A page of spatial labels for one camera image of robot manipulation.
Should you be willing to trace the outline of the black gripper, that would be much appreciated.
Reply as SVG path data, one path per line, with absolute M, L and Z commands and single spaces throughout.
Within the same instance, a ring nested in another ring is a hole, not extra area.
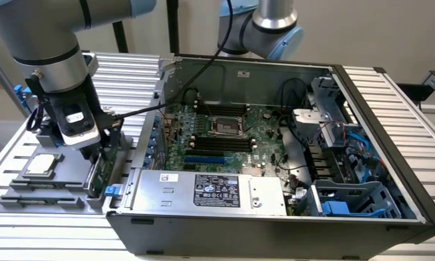
M 68 91 L 38 94 L 38 107 L 49 116 L 40 123 L 53 143 L 80 151 L 85 160 L 111 159 L 108 151 L 120 146 L 123 120 L 101 109 L 91 76 Z

